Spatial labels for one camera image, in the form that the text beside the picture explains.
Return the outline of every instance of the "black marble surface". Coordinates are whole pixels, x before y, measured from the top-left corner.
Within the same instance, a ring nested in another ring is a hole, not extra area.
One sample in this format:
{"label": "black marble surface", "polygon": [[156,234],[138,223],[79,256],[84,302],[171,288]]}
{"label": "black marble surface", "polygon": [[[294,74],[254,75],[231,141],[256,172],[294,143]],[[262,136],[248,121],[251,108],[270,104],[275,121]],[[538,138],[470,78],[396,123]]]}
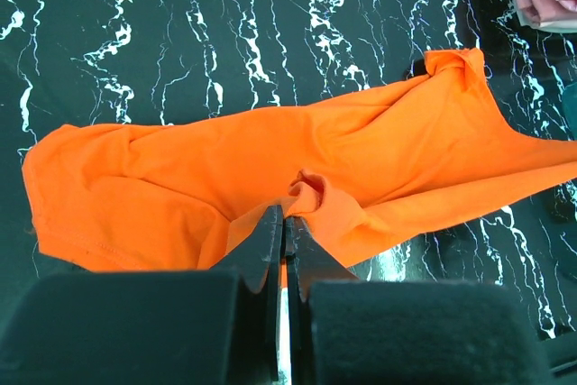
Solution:
{"label": "black marble surface", "polygon": [[[424,50],[477,46],[513,128],[573,138],[560,96],[577,36],[519,27],[511,0],[0,0],[0,27],[0,332],[34,281],[75,269],[37,252],[20,171],[62,124],[307,105],[417,74]],[[551,338],[577,326],[576,218],[570,182],[354,270],[508,285]]]}

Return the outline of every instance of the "fabric fold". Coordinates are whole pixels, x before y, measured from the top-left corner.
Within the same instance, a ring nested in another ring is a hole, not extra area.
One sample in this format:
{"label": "fabric fold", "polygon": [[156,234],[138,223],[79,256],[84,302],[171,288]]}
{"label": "fabric fold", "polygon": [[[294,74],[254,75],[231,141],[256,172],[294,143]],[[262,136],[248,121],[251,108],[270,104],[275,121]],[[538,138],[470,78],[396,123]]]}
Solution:
{"label": "fabric fold", "polygon": [[206,269],[264,209],[344,266],[577,177],[577,142],[512,130],[480,50],[309,106],[187,125],[65,125],[26,156],[40,251],[89,270]]}

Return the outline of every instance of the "orange cloth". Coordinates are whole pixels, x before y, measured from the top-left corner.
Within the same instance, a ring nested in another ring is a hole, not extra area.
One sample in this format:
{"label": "orange cloth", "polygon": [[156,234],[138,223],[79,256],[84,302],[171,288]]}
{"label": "orange cloth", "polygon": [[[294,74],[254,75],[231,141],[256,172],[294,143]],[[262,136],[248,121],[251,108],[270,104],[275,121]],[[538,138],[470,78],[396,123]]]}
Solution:
{"label": "orange cloth", "polygon": [[479,50],[430,51],[428,75],[306,107],[65,125],[23,166],[40,250],[89,270],[205,269],[281,203],[351,266],[577,177],[577,142],[513,131],[483,68]]}

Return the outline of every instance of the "orange shirt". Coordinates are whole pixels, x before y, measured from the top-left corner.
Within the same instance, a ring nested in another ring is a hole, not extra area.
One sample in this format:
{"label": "orange shirt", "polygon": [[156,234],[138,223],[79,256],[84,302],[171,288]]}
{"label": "orange shirt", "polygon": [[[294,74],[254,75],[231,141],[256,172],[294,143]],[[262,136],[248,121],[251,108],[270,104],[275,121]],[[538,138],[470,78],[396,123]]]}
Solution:
{"label": "orange shirt", "polygon": [[89,270],[206,269],[264,209],[306,218],[352,266],[577,177],[577,142],[513,131],[480,50],[304,107],[187,125],[65,125],[23,166],[45,254]]}

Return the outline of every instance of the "teal object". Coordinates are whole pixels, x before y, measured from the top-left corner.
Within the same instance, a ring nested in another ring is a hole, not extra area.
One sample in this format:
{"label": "teal object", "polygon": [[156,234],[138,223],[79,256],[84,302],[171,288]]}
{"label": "teal object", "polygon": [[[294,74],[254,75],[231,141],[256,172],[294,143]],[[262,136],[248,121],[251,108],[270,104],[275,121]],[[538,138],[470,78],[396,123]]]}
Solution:
{"label": "teal object", "polygon": [[565,88],[561,96],[561,102],[565,120],[569,124],[573,138],[577,139],[577,82]]}

